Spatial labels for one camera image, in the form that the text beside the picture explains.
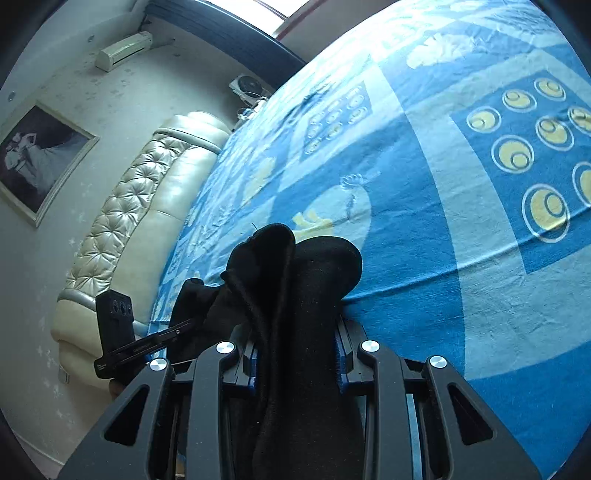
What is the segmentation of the framed black white picture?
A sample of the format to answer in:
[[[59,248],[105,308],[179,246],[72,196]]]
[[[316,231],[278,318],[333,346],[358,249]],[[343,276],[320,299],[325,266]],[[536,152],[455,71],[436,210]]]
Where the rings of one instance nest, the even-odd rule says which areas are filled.
[[[40,101],[1,129],[1,198],[37,228],[99,137]]]

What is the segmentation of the white desk fan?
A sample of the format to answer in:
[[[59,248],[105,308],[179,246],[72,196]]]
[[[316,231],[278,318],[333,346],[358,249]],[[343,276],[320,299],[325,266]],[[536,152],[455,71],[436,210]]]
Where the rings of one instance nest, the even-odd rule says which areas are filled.
[[[264,88],[259,80],[249,75],[238,75],[228,87],[249,107],[256,106],[260,100],[266,101],[271,96],[271,92]]]

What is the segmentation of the cream tufted leather headboard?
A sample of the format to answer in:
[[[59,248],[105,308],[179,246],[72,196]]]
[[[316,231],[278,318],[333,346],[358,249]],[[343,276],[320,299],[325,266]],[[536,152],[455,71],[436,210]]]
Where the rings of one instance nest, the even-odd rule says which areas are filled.
[[[136,336],[147,333],[160,275],[193,200],[230,130],[206,112],[175,115],[152,134],[107,196],[59,293],[52,338],[61,369],[98,390],[102,354],[95,299],[113,289],[132,300]]]

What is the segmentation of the black studded pants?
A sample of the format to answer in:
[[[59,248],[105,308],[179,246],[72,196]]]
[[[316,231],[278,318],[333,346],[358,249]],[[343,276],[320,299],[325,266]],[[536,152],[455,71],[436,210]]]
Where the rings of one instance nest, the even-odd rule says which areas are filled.
[[[297,241],[289,227],[259,229],[232,250],[221,285],[184,281],[171,323],[197,330],[168,357],[197,357],[249,326],[256,392],[230,404],[239,479],[358,479],[363,428],[356,402],[339,392],[335,328],[342,298],[359,283],[360,251],[346,239]]]

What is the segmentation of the window with dark frame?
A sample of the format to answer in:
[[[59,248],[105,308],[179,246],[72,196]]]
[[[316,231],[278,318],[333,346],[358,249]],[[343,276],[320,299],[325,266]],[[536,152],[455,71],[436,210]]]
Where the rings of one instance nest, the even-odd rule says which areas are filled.
[[[209,4],[235,15],[273,37],[304,20],[321,0],[209,0]]]

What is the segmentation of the blue patterned bed sheet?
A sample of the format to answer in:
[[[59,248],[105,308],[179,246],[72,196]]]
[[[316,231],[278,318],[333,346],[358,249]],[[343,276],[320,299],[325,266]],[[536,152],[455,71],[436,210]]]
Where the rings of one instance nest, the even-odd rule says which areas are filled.
[[[530,1],[400,1],[233,133],[168,258],[218,284],[270,223],[363,256],[346,313],[446,357],[549,478],[590,424],[590,77]]]

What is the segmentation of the dark blue left curtain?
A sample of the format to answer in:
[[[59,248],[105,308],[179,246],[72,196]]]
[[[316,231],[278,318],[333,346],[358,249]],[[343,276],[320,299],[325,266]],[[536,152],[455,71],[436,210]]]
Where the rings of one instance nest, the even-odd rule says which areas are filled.
[[[211,44],[273,89],[279,89],[307,64],[269,34],[205,1],[149,1],[145,14]]]

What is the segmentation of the white wall air conditioner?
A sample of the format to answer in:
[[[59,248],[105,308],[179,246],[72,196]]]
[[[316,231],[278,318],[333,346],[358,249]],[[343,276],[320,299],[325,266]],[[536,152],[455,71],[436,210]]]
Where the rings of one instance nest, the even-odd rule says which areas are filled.
[[[152,34],[140,31],[100,50],[95,57],[95,67],[110,72],[132,56],[149,50],[152,43]]]

